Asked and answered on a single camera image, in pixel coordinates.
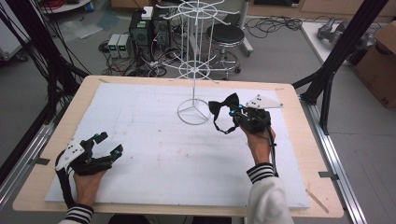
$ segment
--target wooden table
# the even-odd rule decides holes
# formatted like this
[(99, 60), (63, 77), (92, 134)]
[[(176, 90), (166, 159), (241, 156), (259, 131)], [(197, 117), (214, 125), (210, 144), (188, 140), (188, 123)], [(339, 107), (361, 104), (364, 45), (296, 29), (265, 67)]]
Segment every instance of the wooden table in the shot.
[[(101, 83), (127, 83), (138, 85), (190, 86), (191, 81), (180, 79), (147, 77), (86, 77), (75, 98), (67, 108), (62, 120), (49, 140), (41, 158), (50, 159), (48, 165), (37, 164), (24, 183), (13, 208), (17, 211), (66, 211), (64, 203), (45, 202), (50, 184), (55, 177), (54, 164), (59, 153), (73, 137), (78, 124), (89, 107), (96, 89)], [(295, 157), (301, 169), (310, 208), (291, 210), (294, 217), (341, 217), (344, 214), (337, 193), (330, 178), (321, 178), (318, 172), (327, 171), (319, 153), (318, 145), (306, 120), (304, 111), (294, 88), (290, 84), (221, 81), (216, 84), (199, 80), (197, 88), (238, 88), (275, 91), (283, 103), (282, 113), (286, 122)], [(163, 215), (206, 215), (245, 217), (246, 207), (226, 206), (180, 206), (148, 204), (98, 203), (98, 213), (131, 213)]]

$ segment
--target box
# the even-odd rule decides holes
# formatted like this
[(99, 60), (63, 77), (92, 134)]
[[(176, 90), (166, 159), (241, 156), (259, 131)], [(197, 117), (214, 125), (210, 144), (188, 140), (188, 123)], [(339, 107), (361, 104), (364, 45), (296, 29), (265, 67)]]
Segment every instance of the box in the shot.
[(356, 65), (355, 74), (386, 108), (396, 108), (396, 21), (375, 33), (377, 43)]
[(153, 0), (111, 0), (111, 6), (116, 8), (154, 7), (156, 3)]

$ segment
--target black and white striped cuff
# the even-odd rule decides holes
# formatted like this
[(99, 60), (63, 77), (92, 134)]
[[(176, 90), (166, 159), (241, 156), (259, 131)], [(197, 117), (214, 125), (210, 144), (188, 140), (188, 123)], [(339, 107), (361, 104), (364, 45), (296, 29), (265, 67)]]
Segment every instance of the black and white striped cuff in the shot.
[(264, 178), (274, 176), (273, 165), (269, 162), (259, 163), (247, 171), (250, 181), (254, 184)]
[(89, 224), (93, 215), (93, 209), (85, 204), (77, 203), (71, 207), (66, 214), (68, 220), (73, 220), (82, 224)]

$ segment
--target white sleeve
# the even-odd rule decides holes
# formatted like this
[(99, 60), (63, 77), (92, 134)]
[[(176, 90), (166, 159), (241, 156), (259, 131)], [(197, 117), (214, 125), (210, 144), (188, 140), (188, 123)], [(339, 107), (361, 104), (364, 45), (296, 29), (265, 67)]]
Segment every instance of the white sleeve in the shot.
[(257, 164), (247, 171), (253, 183), (250, 190), (248, 224), (289, 224), (294, 223), (286, 201), (282, 181), (274, 176), (271, 163)]
[(84, 204), (76, 204), (66, 214), (66, 218), (59, 224), (89, 224), (93, 215), (93, 209)]

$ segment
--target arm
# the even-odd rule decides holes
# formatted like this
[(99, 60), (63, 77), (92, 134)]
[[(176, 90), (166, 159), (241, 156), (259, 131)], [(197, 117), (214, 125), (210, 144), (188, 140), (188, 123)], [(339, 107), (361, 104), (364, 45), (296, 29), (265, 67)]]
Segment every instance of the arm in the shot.
[(96, 200), (96, 193), (105, 172), (102, 171), (95, 175), (74, 174), (78, 194), (77, 204), (67, 211), (66, 218), (60, 224), (88, 224), (91, 222), (92, 205)]
[(248, 224), (288, 224), (293, 223), (286, 203), (286, 192), (281, 180), (274, 177), (269, 162), (270, 144), (268, 133), (247, 135), (247, 144), (255, 161), (255, 166), (247, 171), (253, 186), (247, 206)]

